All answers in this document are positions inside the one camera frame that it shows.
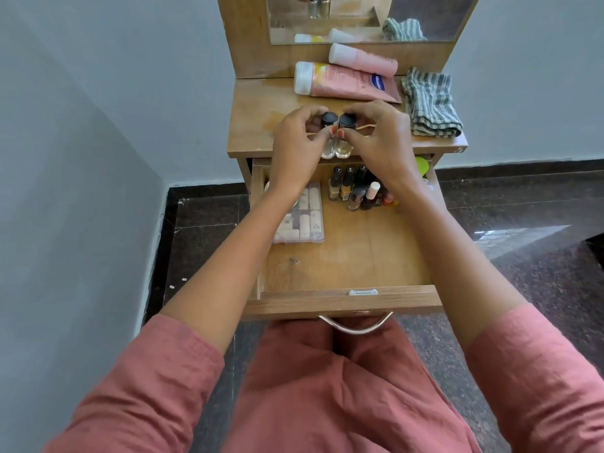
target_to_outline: metal drawer handle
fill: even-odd
[[[364,335],[364,334],[369,334],[370,332],[373,332],[375,329],[379,328],[383,323],[385,323],[388,320],[389,317],[391,317],[393,315],[393,313],[394,312],[386,313],[386,315],[384,315],[384,317],[381,320],[379,320],[378,322],[376,322],[375,324],[373,324],[369,327],[366,327],[365,329],[351,329],[350,327],[342,326],[340,323],[335,322],[328,316],[319,315],[319,318],[321,318],[323,321],[328,323],[330,326],[335,327],[340,332],[344,332],[344,333],[350,334],[350,335]]]
[[[352,289],[348,292],[348,295],[377,295],[377,294],[378,294],[377,289],[366,289],[366,290]],[[369,327],[366,327],[365,329],[351,329],[350,327],[342,326],[340,323],[335,322],[334,320],[329,318],[329,316],[319,315],[319,318],[321,318],[323,321],[328,323],[330,326],[335,327],[340,332],[344,332],[346,334],[351,334],[351,335],[364,335],[364,334],[369,334],[369,333],[373,332],[375,329],[379,328],[383,323],[385,323],[388,320],[389,317],[392,316],[393,313],[394,312],[387,313],[386,315],[384,315],[384,317],[381,320],[379,320],[375,324],[372,324]]]

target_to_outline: pink sleeve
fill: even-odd
[[[200,335],[155,315],[44,451],[186,452],[223,367]]]
[[[532,305],[497,320],[465,354],[513,451],[604,451],[604,382]]]

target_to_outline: person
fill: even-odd
[[[271,187],[206,264],[141,329],[47,453],[185,452],[222,371],[277,226],[305,188],[331,127],[302,107],[274,132]],[[517,452],[604,452],[604,382],[500,274],[417,171],[409,117],[381,102],[345,109],[375,123],[338,130],[400,202],[467,365]],[[349,326],[374,319],[348,318]],[[320,320],[271,323],[223,450],[476,452],[400,327],[367,336]]]

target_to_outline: pink tube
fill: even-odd
[[[294,91],[313,97],[383,100],[389,103],[402,101],[394,78],[328,63],[298,62]]]
[[[333,44],[329,50],[329,62],[388,78],[396,75],[399,68],[399,63],[395,59],[338,44]]]

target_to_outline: pink shirt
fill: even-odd
[[[324,326],[268,328],[223,450],[479,451],[394,321],[361,338]],[[514,451],[604,452],[604,382],[532,305],[465,354]],[[156,315],[44,451],[186,452],[223,365],[200,335]]]

